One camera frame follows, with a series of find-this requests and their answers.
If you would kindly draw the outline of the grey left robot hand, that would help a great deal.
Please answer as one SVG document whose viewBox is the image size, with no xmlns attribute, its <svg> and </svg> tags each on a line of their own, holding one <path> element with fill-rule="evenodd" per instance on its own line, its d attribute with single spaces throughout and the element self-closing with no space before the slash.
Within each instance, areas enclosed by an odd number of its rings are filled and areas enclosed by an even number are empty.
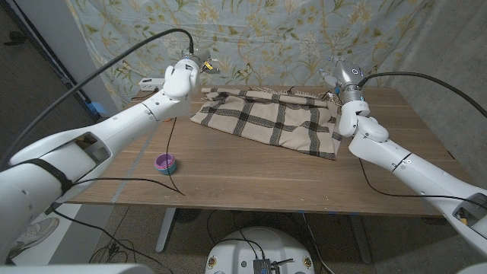
<svg viewBox="0 0 487 274">
<path fill-rule="evenodd" d="M 207 49 L 197 49 L 194 48 L 191 53 L 189 49 L 182 50 L 181 56 L 184 59 L 193 60 L 200 69 L 200 72 L 207 74 L 219 74 L 221 71 L 217 68 L 215 61 L 211 58 L 211 54 Z"/>
</svg>

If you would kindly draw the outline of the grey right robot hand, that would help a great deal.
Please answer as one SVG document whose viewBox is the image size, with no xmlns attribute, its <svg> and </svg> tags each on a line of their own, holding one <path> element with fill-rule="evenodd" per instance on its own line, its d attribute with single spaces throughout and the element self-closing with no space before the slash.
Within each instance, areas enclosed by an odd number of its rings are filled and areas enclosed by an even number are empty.
<svg viewBox="0 0 487 274">
<path fill-rule="evenodd" d="M 342 102 L 364 101 L 364 95 L 358 83 L 364 78 L 361 68 L 341 56 L 332 56 L 328 60 L 333 64 L 332 71 L 319 70 L 325 84 L 342 95 Z"/>
</svg>

